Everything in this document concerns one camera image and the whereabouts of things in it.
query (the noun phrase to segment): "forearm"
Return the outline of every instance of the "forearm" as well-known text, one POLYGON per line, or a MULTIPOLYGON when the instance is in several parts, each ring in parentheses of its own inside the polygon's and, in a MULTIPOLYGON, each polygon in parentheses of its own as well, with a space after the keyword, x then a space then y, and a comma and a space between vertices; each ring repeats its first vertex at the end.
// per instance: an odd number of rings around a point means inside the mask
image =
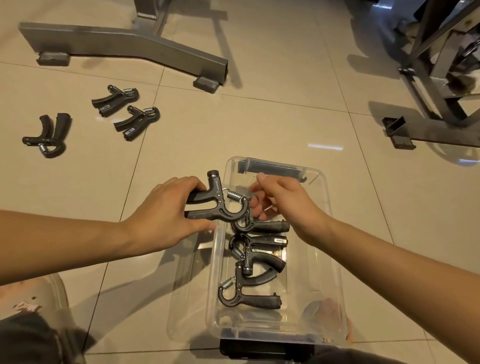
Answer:
POLYGON ((480 276, 330 220, 317 247, 470 362, 480 362, 480 276))
POLYGON ((118 223, 0 210, 0 285, 124 257, 118 223))

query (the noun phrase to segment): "metal base leg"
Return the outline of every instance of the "metal base leg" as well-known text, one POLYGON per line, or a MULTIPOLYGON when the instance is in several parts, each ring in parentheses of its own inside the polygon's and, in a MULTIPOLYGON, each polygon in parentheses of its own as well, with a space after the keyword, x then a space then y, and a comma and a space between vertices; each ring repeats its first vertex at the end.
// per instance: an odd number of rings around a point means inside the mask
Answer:
POLYGON ((164 3, 156 16, 138 17, 134 30, 40 23, 20 23, 18 29, 39 54, 41 65, 59 65, 57 58, 70 55, 142 58, 196 75, 212 85, 223 85, 228 60, 157 36, 165 22, 169 1, 164 3), (57 63, 49 64, 50 59, 57 63))

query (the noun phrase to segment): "hand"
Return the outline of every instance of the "hand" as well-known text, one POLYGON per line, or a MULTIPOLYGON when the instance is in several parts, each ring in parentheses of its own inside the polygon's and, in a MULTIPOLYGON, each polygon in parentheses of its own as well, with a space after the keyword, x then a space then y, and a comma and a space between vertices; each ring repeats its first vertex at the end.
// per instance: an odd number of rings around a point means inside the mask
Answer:
POLYGON ((280 213, 308 244, 326 238, 332 218, 310 199, 296 179, 259 173, 249 190, 257 192, 250 201, 254 217, 267 220, 280 213))
POLYGON ((174 177, 150 192, 136 211, 120 223, 131 237, 129 255, 168 249, 196 232, 215 229, 212 221, 184 217, 187 197, 194 189, 207 188, 197 177, 174 177))

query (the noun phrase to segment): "person's right hand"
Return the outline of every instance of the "person's right hand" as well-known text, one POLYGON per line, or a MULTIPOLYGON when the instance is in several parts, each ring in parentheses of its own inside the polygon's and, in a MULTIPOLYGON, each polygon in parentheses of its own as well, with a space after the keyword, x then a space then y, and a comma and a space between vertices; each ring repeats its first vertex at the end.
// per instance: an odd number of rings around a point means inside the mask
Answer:
POLYGON ((306 243, 313 245, 327 238, 332 218, 310 199, 296 179, 259 173, 249 191, 256 193, 250 201, 254 217, 267 220, 280 213, 306 243))

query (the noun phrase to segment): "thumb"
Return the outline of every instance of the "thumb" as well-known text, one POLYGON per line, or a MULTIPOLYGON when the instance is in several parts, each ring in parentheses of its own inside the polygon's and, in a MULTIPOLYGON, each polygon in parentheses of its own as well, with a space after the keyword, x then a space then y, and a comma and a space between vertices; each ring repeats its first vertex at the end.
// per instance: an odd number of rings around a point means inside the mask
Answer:
POLYGON ((278 184, 279 178, 279 176, 267 176, 263 173, 257 174, 258 183, 262 189, 272 197, 276 197, 285 191, 285 189, 278 184))
POLYGON ((189 235, 195 234, 196 232, 206 231, 206 230, 215 230, 216 224, 213 221, 201 218, 198 220, 189 220, 188 222, 188 231, 189 235))

